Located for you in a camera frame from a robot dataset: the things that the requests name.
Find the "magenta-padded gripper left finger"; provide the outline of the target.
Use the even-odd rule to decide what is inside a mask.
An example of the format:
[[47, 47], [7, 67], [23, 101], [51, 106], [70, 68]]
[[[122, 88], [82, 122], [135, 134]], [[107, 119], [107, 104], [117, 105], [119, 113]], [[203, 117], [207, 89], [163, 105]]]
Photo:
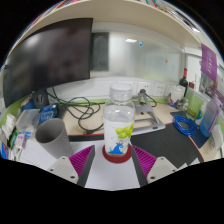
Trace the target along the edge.
[[89, 172], [95, 157], [95, 146], [91, 145], [71, 157], [60, 157], [48, 172], [70, 181], [78, 186], [86, 185]]

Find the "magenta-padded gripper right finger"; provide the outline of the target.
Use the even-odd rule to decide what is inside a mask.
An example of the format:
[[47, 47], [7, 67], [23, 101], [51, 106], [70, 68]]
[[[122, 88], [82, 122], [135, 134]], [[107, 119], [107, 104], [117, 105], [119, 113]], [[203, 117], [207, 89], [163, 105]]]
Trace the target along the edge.
[[164, 156], [155, 157], [137, 146], [132, 146], [131, 155], [141, 187], [177, 171], [177, 168]]

